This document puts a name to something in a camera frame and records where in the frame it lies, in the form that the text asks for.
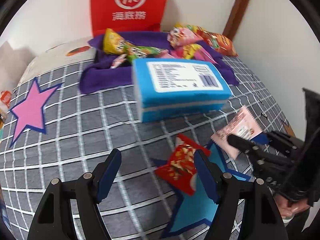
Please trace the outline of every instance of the blue gripper pad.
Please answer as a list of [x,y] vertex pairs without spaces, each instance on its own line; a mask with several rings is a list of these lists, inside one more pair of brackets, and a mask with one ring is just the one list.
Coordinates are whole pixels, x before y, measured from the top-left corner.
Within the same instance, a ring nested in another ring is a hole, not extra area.
[[194,163],[208,198],[212,199],[215,203],[217,203],[217,201],[219,200],[219,196],[217,193],[217,183],[212,177],[211,172],[205,165],[204,160],[199,154],[199,150],[195,151]]
[[97,193],[98,203],[100,203],[103,199],[105,199],[109,194],[112,183],[121,165],[121,152],[118,149],[114,149],[112,150],[108,158],[111,158],[111,161],[107,166],[103,176],[99,180],[99,187],[98,187],[98,193]]

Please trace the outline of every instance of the bed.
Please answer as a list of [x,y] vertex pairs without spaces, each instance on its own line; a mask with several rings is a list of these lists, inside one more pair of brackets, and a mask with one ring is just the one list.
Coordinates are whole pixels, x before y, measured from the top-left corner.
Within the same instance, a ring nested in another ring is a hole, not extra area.
[[[122,165],[106,199],[99,204],[111,238],[158,239],[177,201],[169,185],[155,176],[153,158],[166,160],[182,133],[205,146],[212,133],[224,127],[246,105],[264,131],[285,132],[286,117],[260,79],[238,57],[223,58],[240,84],[220,111],[140,123],[133,85],[81,94],[78,80],[93,62],[94,53],[40,74],[41,89],[62,83],[45,106],[47,134],[26,129],[9,148],[15,117],[8,115],[0,143],[0,184],[14,236],[26,240],[43,192],[53,178],[79,178],[105,160],[113,148],[122,152]],[[33,77],[24,76],[12,106],[26,97]],[[274,149],[264,147],[274,153]],[[227,167],[252,177],[245,154],[234,161],[223,153]],[[71,202],[78,239],[84,239],[76,202]],[[241,226],[244,202],[239,201],[231,239]],[[199,225],[176,239],[203,239],[208,226]]]

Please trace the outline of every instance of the purple towel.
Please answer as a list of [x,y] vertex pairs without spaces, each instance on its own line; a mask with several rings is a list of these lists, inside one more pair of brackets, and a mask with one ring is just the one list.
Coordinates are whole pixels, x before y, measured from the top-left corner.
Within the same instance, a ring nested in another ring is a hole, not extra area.
[[[149,46],[161,49],[172,50],[169,41],[167,41],[168,33],[163,32],[119,32],[119,34],[127,41],[137,46]],[[90,94],[100,89],[113,88],[121,85],[132,84],[131,66],[123,66],[110,69],[113,60],[117,55],[108,55],[102,50],[104,34],[99,35],[89,41],[92,47],[97,49],[96,58],[93,64],[83,71],[79,87],[84,94]],[[212,49],[204,41],[197,42],[212,58],[217,62],[215,67],[219,70],[223,78],[228,84],[238,85],[235,74],[230,66],[222,61],[222,55]]]

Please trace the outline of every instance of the pink snack package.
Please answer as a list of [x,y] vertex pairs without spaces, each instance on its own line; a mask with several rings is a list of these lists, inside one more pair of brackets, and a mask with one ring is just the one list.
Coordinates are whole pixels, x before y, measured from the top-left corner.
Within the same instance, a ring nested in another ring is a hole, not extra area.
[[231,146],[227,137],[235,134],[243,139],[251,140],[262,130],[246,106],[242,106],[236,116],[221,130],[211,136],[211,139],[220,146],[234,160],[239,155],[239,150]]
[[122,54],[120,55],[119,57],[117,57],[111,64],[111,67],[110,68],[117,68],[119,67],[123,62],[126,61],[126,57],[127,54]]
[[194,56],[193,56],[196,60],[202,60],[202,61],[205,61],[204,57],[202,56],[202,53],[201,51],[198,49]]
[[174,57],[174,58],[183,58],[180,51],[175,51],[175,50],[171,50],[170,54]]
[[175,48],[202,41],[203,38],[188,28],[173,28],[168,34],[167,40]]
[[174,56],[171,56],[169,54],[169,50],[165,49],[158,55],[158,58],[174,58]]
[[217,64],[215,60],[211,57],[209,52],[207,52],[203,47],[199,49],[200,53],[202,54],[202,57],[205,61],[211,62],[212,64]]

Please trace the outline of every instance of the orange snack bag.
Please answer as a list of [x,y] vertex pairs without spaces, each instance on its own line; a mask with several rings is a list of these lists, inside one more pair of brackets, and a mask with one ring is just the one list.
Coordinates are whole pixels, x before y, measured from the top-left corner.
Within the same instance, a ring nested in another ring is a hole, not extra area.
[[234,56],[237,57],[238,54],[236,53],[236,50],[233,46],[233,43],[230,39],[228,39],[226,36],[218,34],[218,33],[212,33],[204,30],[203,28],[195,25],[188,25],[188,24],[180,24],[177,23],[175,27],[185,27],[191,30],[193,33],[199,35],[203,38],[203,40],[215,51],[221,53],[225,56]]

